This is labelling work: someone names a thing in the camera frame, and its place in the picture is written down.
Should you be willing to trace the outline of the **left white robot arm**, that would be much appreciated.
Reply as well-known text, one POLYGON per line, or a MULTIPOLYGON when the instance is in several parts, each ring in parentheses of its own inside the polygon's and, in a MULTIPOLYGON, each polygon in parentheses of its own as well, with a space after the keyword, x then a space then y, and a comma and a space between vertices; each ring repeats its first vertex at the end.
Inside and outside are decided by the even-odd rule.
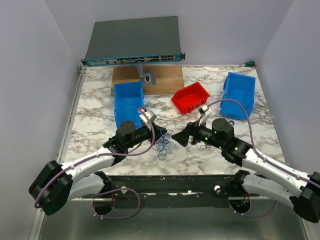
POLYGON ((167 132, 166 128, 155 123, 152 127, 136 128, 132 121, 125 121, 94 153, 67 163, 48 162, 28 189, 34 198, 34 207, 50 216, 71 199, 93 194, 107 197, 111 185, 97 175, 97 171, 120 163, 136 145, 149 141, 153 146, 167 132))

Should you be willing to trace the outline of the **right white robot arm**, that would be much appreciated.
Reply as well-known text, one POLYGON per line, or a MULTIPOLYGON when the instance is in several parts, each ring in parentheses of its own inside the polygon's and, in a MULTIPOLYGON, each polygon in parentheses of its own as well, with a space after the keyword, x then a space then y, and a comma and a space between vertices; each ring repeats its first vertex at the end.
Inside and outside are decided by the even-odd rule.
POLYGON ((246 174, 230 183, 230 191, 241 196, 245 192, 268 197, 294 210, 301 218, 311 223, 320 221, 320 174, 299 171, 263 154, 234 134, 234 127, 225 118, 217 118, 211 128, 198 122, 189 122, 185 129, 174 134, 172 139, 186 147, 192 138, 193 144, 203 142, 221 150, 229 163, 236 164, 263 175, 264 179, 246 174))

